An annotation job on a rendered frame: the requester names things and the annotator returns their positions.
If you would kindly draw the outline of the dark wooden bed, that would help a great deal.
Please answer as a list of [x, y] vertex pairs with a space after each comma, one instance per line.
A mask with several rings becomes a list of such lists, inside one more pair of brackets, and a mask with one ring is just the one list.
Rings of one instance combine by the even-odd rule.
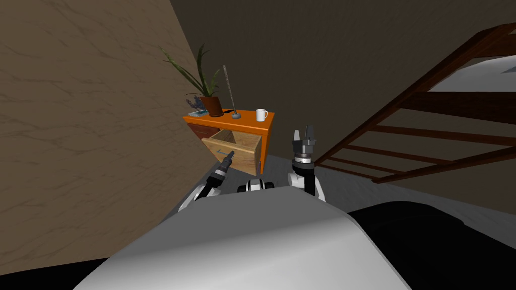
[[[472, 59], [514, 55], [516, 55], [516, 23], [502, 24], [476, 33], [422, 78], [349, 133], [323, 156], [319, 157], [315, 165], [325, 167], [325, 161], [337, 161], [335, 153], [341, 149], [427, 163], [427, 167], [407, 172], [376, 167], [376, 170], [388, 174], [386, 177], [371, 177], [373, 183], [380, 184], [516, 159], [516, 137], [477, 135], [381, 124], [396, 111], [407, 109], [516, 125], [516, 92], [433, 92], [431, 90], [432, 87], [442, 82]], [[353, 141], [369, 131], [484, 143], [498, 145], [500, 149], [450, 161], [353, 145]]]

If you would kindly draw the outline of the brown drawer front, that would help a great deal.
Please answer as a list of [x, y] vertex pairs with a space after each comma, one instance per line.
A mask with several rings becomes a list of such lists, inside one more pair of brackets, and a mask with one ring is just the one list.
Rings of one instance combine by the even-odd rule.
[[220, 129], [216, 127], [210, 127], [193, 123], [187, 123], [187, 125], [199, 139], [211, 138], [220, 131]]

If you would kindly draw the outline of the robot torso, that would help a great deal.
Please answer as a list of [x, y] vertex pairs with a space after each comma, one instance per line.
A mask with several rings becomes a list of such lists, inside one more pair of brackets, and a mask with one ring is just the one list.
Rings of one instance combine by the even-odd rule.
[[74, 290], [411, 290], [359, 224], [284, 186], [208, 196]]

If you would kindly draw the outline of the grey rod on round base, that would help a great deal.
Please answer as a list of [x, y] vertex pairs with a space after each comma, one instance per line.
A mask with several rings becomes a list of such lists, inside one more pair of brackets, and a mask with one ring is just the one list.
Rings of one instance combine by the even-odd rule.
[[222, 68], [223, 68], [223, 72], [224, 72], [225, 81], [226, 81], [226, 84], [227, 84], [227, 88], [228, 88], [231, 104], [232, 104], [232, 107], [233, 107], [233, 111], [232, 111], [231, 117], [233, 119], [240, 119], [241, 115], [240, 115], [240, 113], [238, 113], [238, 111], [236, 109], [236, 106], [235, 106], [235, 103], [234, 103], [234, 98], [233, 98], [233, 94], [232, 94], [232, 90], [231, 90], [230, 80], [229, 80], [229, 77], [228, 77], [227, 67], [225, 65], [223, 65]]

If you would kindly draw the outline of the purple flower sprig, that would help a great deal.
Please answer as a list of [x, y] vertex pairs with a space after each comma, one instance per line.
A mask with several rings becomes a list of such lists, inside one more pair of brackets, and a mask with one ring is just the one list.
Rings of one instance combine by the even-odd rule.
[[200, 97], [198, 97], [197, 95], [194, 95], [193, 100], [186, 99], [186, 102], [191, 108], [195, 109], [197, 112], [206, 111], [205, 105], [203, 104]]

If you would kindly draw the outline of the light wooden drawer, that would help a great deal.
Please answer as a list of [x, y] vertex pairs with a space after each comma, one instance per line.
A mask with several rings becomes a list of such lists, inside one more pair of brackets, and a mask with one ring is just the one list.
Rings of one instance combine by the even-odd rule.
[[211, 138], [203, 138], [203, 144], [211, 151], [219, 162], [223, 158], [216, 153], [234, 151], [231, 168], [251, 175], [257, 175], [261, 158], [262, 137], [250, 133], [221, 130]]

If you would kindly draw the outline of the green plant in brown pot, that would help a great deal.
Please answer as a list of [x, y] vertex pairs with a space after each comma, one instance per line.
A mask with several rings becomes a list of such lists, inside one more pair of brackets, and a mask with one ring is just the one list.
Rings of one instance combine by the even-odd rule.
[[223, 116], [224, 113], [221, 107], [220, 100], [218, 96], [215, 96], [215, 94], [218, 92], [216, 91], [216, 89], [219, 89], [217, 76], [220, 72], [220, 69], [215, 71], [215, 73], [210, 79], [208, 79], [203, 72], [203, 57], [211, 50], [205, 50], [204, 44], [200, 46], [196, 58], [196, 66], [198, 72], [198, 78], [196, 78], [188, 70], [180, 66], [162, 46], [158, 46], [158, 48], [166, 56], [166, 62], [172, 64], [173, 67], [179, 72], [179, 74], [182, 75], [190, 84], [192, 84], [200, 93], [201, 101], [208, 110], [209, 116]]

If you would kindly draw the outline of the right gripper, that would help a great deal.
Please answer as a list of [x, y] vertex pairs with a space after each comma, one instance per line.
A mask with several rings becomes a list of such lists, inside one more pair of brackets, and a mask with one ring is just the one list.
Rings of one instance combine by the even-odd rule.
[[310, 155], [313, 154], [313, 148], [315, 146], [316, 140], [314, 137], [314, 127], [313, 125], [307, 125], [305, 128], [304, 139], [300, 139], [299, 130], [294, 130], [293, 136], [293, 150], [296, 155], [305, 154]]

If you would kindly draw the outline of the orange nightstand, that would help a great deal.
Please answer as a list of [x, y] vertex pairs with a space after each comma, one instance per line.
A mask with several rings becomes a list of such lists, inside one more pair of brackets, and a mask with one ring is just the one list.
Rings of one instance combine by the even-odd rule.
[[269, 112], [269, 115], [266, 118], [265, 122], [256, 121], [255, 111], [239, 110], [238, 113], [240, 113], [241, 115], [240, 119], [233, 119], [231, 117], [232, 112], [228, 114], [223, 114], [223, 116], [221, 117], [211, 117], [209, 115], [202, 117], [192, 117], [187, 115], [184, 116], [183, 119], [186, 123], [216, 127], [220, 130], [225, 129], [231, 131], [250, 133], [253, 135], [260, 135], [262, 137], [262, 148], [257, 175], [261, 174], [264, 172], [268, 156], [275, 112]]

